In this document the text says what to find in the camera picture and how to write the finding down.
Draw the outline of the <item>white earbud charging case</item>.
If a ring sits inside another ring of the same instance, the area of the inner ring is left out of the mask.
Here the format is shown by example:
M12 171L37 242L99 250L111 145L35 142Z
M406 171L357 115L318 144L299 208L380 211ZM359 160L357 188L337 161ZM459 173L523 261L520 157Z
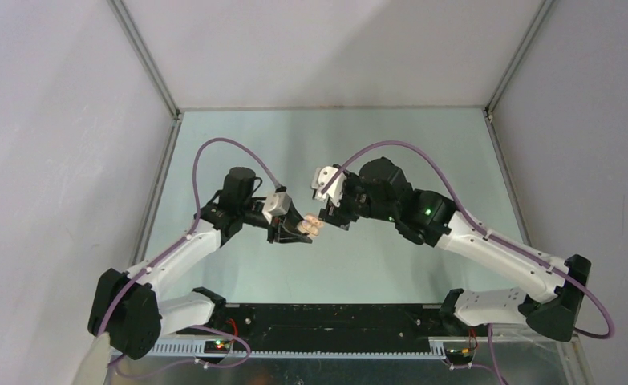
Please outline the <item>white earbud charging case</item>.
M322 227L323 223L311 213L306 214L298 224L299 231L305 233L310 238L317 237Z

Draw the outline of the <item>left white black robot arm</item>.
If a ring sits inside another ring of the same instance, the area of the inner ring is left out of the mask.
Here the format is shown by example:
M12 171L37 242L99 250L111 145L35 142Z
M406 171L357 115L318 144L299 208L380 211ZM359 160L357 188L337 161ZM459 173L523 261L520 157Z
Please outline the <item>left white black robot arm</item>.
M218 251L244 225L264 229L269 243L312 243L322 222L302 216L285 188L256 197L260 179L250 168L234 167L223 186L194 216L191 229L169 249L120 272L109 269L98 280L87 330L107 334L112 348L130 359L144 357L167 334L198 325L208 334L224 330L220 298L194 289L172 299L163 296L204 257Z

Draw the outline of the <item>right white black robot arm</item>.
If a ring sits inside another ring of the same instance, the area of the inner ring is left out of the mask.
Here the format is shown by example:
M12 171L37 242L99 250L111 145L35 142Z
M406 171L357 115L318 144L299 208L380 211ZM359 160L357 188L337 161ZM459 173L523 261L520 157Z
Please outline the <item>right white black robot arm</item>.
M359 218L390 222L414 244L459 254L515 282L506 290L450 290L440 308L440 325L448 334L509 324L526 325L559 342L572 339L585 296L579 286L591 270L587 258L542 253L479 221L469 223L454 200L413 188L385 157L364 164L357 174L337 165L318 168L312 189L314 199L326 204L319 218L327 224L349 229Z

